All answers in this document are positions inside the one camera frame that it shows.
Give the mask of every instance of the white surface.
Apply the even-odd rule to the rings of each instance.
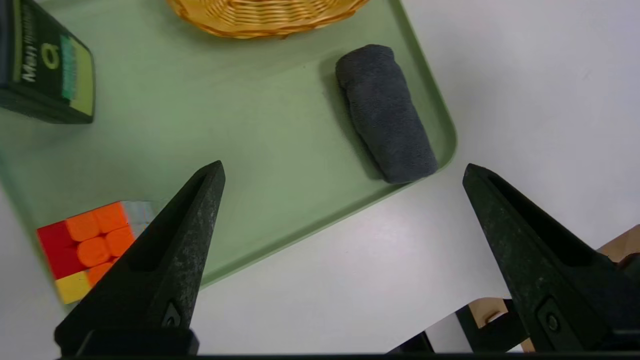
[[[425,330],[434,352],[473,352],[456,313],[451,313]]]
[[[640,2],[405,3],[458,128],[454,163],[202,291],[201,353],[385,352],[471,300],[504,295],[461,186],[470,161],[592,247],[637,223]],[[53,357],[62,313],[33,249],[0,215],[11,289],[0,352]]]

